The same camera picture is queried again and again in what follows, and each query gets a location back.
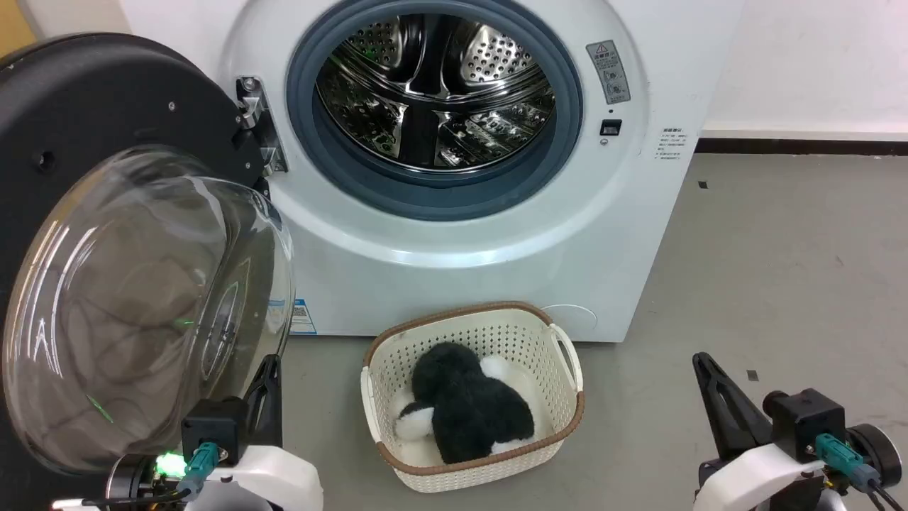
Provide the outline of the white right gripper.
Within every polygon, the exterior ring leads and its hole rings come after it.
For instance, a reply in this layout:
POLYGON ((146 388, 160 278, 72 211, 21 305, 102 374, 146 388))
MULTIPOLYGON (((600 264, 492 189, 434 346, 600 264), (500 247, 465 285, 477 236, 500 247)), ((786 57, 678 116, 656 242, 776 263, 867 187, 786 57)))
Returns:
POLYGON ((694 499, 694 510, 753 509, 791 485, 801 473, 813 473, 826 465, 821 460, 800 463, 770 444, 768 418, 709 353, 695 353, 693 368, 718 459, 730 461, 706 479, 694 499))

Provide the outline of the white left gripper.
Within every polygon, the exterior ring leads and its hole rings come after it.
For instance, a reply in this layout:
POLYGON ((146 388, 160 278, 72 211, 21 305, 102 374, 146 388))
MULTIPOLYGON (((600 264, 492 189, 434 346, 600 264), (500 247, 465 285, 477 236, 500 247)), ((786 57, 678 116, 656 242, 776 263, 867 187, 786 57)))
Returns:
POLYGON ((321 510, 320 476, 311 463, 283 447, 281 356, 264 356, 248 385, 248 443, 234 466, 221 463, 208 473, 191 501, 150 502, 176 493, 190 469, 178 452, 126 455, 116 462, 106 496, 124 500, 108 510, 321 510))

